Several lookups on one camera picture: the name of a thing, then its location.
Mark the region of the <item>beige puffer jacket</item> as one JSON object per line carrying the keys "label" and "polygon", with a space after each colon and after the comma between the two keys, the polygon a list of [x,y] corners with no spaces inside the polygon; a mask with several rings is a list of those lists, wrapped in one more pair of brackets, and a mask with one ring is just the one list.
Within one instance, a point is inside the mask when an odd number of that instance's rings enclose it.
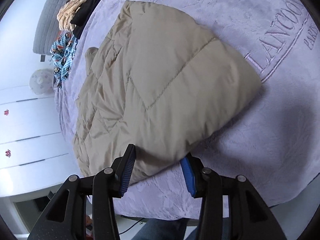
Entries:
{"label": "beige puffer jacket", "polygon": [[131,183],[183,159],[256,96],[261,81],[234,48],[178,9],[126,1],[86,51],[73,149],[86,177],[137,149]]}

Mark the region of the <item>person's blue jeans leg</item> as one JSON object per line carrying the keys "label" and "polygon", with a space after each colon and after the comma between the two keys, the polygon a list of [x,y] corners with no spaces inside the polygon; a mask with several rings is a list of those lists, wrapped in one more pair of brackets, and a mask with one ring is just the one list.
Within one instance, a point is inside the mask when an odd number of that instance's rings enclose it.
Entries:
{"label": "person's blue jeans leg", "polygon": [[134,235],[134,240],[184,239],[189,218],[178,220],[149,219]]}

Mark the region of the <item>lavender plush bed blanket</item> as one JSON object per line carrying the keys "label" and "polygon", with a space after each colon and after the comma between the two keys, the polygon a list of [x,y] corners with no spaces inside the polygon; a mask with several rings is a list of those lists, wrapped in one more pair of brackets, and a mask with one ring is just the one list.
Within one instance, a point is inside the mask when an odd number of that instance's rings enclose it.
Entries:
{"label": "lavender plush bed blanket", "polygon": [[[85,51],[101,44],[127,0],[101,0],[55,89],[62,133],[73,140]],[[174,7],[212,29],[259,74],[257,97],[194,154],[223,176],[246,175],[264,201],[292,200],[319,174],[319,29],[302,0],[133,0]]]}

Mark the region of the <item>white wardrobe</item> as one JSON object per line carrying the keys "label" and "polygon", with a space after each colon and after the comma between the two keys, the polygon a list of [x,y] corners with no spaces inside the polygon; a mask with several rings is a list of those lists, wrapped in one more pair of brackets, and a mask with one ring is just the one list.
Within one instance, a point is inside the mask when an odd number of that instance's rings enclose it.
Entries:
{"label": "white wardrobe", "polygon": [[39,191],[80,174],[53,94],[34,94],[33,72],[50,68],[33,52],[46,0],[14,0],[1,20],[1,196]]}

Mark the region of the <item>round pale cushion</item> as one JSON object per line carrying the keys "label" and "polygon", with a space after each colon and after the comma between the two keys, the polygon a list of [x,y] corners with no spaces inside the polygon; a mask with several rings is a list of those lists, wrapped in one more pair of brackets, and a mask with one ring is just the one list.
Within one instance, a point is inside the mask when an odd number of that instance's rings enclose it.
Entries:
{"label": "round pale cushion", "polygon": [[39,69],[33,72],[29,87],[36,95],[50,94],[53,91],[54,74],[51,68]]}

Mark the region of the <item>blue monkey print garment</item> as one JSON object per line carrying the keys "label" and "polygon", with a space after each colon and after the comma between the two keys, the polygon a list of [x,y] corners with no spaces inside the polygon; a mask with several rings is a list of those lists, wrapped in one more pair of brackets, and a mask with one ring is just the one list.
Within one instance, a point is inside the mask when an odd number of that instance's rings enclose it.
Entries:
{"label": "blue monkey print garment", "polygon": [[61,88],[63,81],[69,78],[77,45],[78,39],[73,33],[63,31],[50,49],[55,86],[58,88]]}

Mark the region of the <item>grey quilted headboard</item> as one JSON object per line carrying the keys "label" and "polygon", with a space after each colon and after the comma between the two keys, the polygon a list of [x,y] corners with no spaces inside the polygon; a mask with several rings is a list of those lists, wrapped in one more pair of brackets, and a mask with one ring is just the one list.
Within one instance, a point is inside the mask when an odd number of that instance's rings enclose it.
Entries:
{"label": "grey quilted headboard", "polygon": [[59,35],[59,24],[56,19],[60,8],[67,0],[46,0],[35,31],[33,52],[50,55],[50,49]]}

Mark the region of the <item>cream knitted garment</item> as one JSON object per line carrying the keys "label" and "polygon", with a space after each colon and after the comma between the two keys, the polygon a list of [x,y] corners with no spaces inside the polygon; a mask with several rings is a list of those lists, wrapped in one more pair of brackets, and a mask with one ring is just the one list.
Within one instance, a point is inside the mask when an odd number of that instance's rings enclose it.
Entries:
{"label": "cream knitted garment", "polygon": [[73,31],[75,29],[76,25],[71,23],[71,20],[80,9],[80,5],[86,1],[87,0],[67,0],[66,4],[62,6],[57,13],[56,19],[59,24],[59,30]]}

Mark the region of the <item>black folded garment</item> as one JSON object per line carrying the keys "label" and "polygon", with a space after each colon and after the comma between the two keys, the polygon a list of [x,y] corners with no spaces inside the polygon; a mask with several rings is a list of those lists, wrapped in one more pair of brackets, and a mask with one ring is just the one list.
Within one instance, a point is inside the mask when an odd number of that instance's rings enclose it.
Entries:
{"label": "black folded garment", "polygon": [[75,13],[74,17],[71,20],[71,24],[75,25],[73,35],[80,39],[84,28],[101,0],[86,0],[82,5],[80,5],[80,9]]}

